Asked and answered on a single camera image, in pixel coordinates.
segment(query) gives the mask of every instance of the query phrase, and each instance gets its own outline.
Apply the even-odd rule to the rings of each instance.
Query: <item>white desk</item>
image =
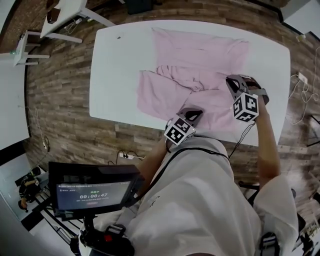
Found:
[[[116,24],[107,20],[106,18],[98,15],[94,11],[91,11],[86,8],[87,0],[60,0],[56,9],[60,9],[60,13],[58,19],[55,23],[50,24],[47,22],[47,16],[45,17],[44,24],[42,27],[40,38],[48,37],[48,38],[56,38],[62,39],[66,41],[72,41],[75,43],[82,43],[82,39],[68,36],[64,34],[52,33],[52,31],[64,25],[66,22],[70,21],[77,15],[89,17],[97,22],[107,26],[115,26]]]
[[[250,50],[243,74],[254,77],[267,90],[267,105],[278,143],[287,111],[290,87],[289,50],[263,36],[220,24],[189,20],[153,20],[100,29],[95,38],[90,77],[90,116],[164,130],[166,121],[137,108],[136,89],[140,70],[156,70],[151,28],[246,39]],[[208,132],[213,138],[238,142],[248,126],[242,122],[233,132]],[[242,142],[258,145],[253,127]]]
[[[39,32],[32,32],[32,31],[26,31],[23,35],[23,37],[19,40],[18,46],[16,47],[15,50],[15,56],[13,60],[13,66],[16,65],[37,65],[38,62],[26,62],[27,59],[29,58],[37,58],[37,59],[48,59],[50,58],[50,55],[39,55],[39,54],[28,54],[26,52],[26,47],[31,46],[31,47],[37,47],[40,46],[38,43],[28,43],[28,36],[33,35],[33,36],[39,36]]]

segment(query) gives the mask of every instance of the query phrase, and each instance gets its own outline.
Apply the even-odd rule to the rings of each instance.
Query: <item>white wall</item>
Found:
[[[320,38],[320,0],[291,0],[281,12],[285,23],[302,34],[312,32]]]
[[[16,0],[0,0],[0,32]]]
[[[283,19],[286,20],[309,2],[310,0],[290,0],[285,7],[281,8]]]
[[[31,229],[30,234],[53,255],[75,256],[69,245],[52,229],[45,219]]]
[[[38,242],[12,214],[0,196],[0,255],[56,256]]]
[[[25,66],[14,67],[12,55],[0,54],[0,150],[26,138]]]
[[[0,166],[0,193],[20,221],[38,205],[35,201],[28,203],[28,213],[18,206],[20,196],[19,188],[16,186],[15,181],[26,175],[30,169],[31,166],[26,154],[22,154]]]

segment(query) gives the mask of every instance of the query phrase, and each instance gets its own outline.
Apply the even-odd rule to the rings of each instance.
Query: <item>cable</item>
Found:
[[[302,118],[297,121],[297,122],[291,122],[290,120],[287,119],[287,117],[285,117],[286,120],[288,120],[292,125],[297,125],[300,122],[302,122],[302,120],[305,118],[306,115],[306,111],[307,111],[307,106],[308,106],[308,102],[313,99],[315,102],[317,102],[319,100],[319,94],[315,92],[315,82],[316,82],[316,73],[317,73],[317,54],[318,54],[318,49],[320,49],[320,46],[315,50],[315,65],[314,65],[314,73],[313,73],[313,83],[312,83],[312,94],[311,96],[307,99],[307,92],[309,91],[309,84],[308,83],[304,83],[302,91],[301,91],[301,99],[302,101],[305,103],[304,106],[304,110],[303,110],[303,114],[302,114]],[[290,79],[292,77],[299,77],[297,74],[294,74],[292,76],[290,76]],[[295,86],[293,87],[292,93],[290,94],[289,98],[291,98],[291,96],[294,94],[296,87],[298,86],[298,84],[300,83],[300,79],[299,81],[295,84]]]
[[[146,191],[144,191],[141,195],[137,196],[136,198],[133,199],[133,201],[129,202],[129,205],[134,205],[136,202],[138,202],[139,200],[141,200],[153,187],[154,185],[158,182],[158,180],[161,178],[161,176],[163,175],[163,173],[165,172],[166,168],[168,167],[168,165],[171,163],[171,161],[176,158],[177,155],[179,155],[180,153],[187,151],[187,150],[198,150],[198,151],[203,151],[206,152],[210,155],[218,155],[218,156],[222,156],[224,158],[226,158],[229,161],[229,158],[222,153],[219,152],[215,152],[206,148],[201,148],[201,147],[185,147],[185,148],[181,148],[179,149],[177,152],[175,152],[173,154],[173,156],[168,160],[168,162],[165,164],[165,166],[161,169],[161,171],[159,172],[159,174],[154,178],[153,182],[150,184],[150,186],[146,189]]]
[[[69,35],[73,33],[76,27],[79,25],[76,20],[73,20],[68,26],[65,26],[64,29],[68,32]]]
[[[115,165],[117,165],[118,163],[118,157],[120,152],[122,152],[124,156],[126,155],[125,152],[123,152],[122,150],[119,150],[118,153],[116,153]]]
[[[44,148],[46,149],[46,151],[49,152],[50,151],[50,141],[46,135],[43,135],[43,131],[40,126],[39,112],[38,112],[37,107],[34,107],[34,114],[32,113],[32,110],[28,106],[25,106],[25,108],[30,111],[32,118],[33,118],[33,121],[35,122],[35,125],[37,126],[37,128],[40,131],[40,137],[42,140],[42,144],[43,144]]]
[[[134,153],[135,156],[133,156],[133,157],[138,158],[140,161],[142,161],[144,159],[144,157],[138,156],[138,154],[132,150],[128,151],[125,155],[127,156],[130,152]]]
[[[231,156],[233,155],[233,153],[236,151],[237,147],[241,144],[241,142],[244,140],[244,138],[246,137],[246,135],[248,134],[248,132],[251,130],[251,128],[256,124],[256,120],[254,120],[254,122],[252,124],[249,124],[247,126],[247,128],[245,128],[245,130],[243,131],[243,133],[241,134],[241,137],[238,141],[238,143],[234,146],[234,149],[232,150],[231,154],[229,155],[228,159],[230,160]]]
[[[166,151],[167,151],[168,153],[171,153],[167,142],[170,142],[170,140],[168,140],[168,138],[166,137],[166,138],[165,138],[165,141],[164,141],[165,149],[166,149]]]

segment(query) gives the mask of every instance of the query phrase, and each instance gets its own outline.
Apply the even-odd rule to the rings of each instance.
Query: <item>fiducial marker cube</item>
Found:
[[[233,103],[234,118],[249,122],[259,115],[258,96],[243,92]]]
[[[164,132],[164,136],[175,145],[180,145],[182,142],[190,139],[195,132],[195,128],[176,114],[174,118],[170,120],[170,123]]]

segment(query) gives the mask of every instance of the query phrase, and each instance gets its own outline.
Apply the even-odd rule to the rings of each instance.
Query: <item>screen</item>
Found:
[[[57,184],[59,210],[77,210],[118,205],[130,181],[104,184]]]

